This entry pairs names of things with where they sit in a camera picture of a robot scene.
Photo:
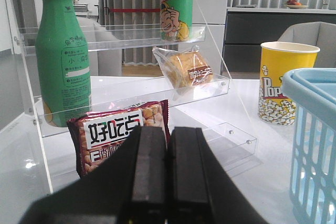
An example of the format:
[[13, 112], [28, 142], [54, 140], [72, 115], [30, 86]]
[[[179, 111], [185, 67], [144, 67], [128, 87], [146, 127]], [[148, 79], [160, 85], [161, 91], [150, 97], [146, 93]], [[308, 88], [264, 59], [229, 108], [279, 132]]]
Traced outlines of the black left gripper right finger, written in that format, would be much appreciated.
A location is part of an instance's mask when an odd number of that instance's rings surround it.
[[169, 223], [266, 223], [224, 171], [200, 128], [176, 127], [167, 161]]

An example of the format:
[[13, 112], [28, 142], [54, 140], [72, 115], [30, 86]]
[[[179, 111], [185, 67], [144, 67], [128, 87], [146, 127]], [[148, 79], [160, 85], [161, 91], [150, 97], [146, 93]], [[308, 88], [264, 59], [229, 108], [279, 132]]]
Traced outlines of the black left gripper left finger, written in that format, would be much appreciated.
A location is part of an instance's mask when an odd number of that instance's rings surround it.
[[19, 223], [166, 223], [166, 140], [137, 126], [98, 168], [42, 198]]

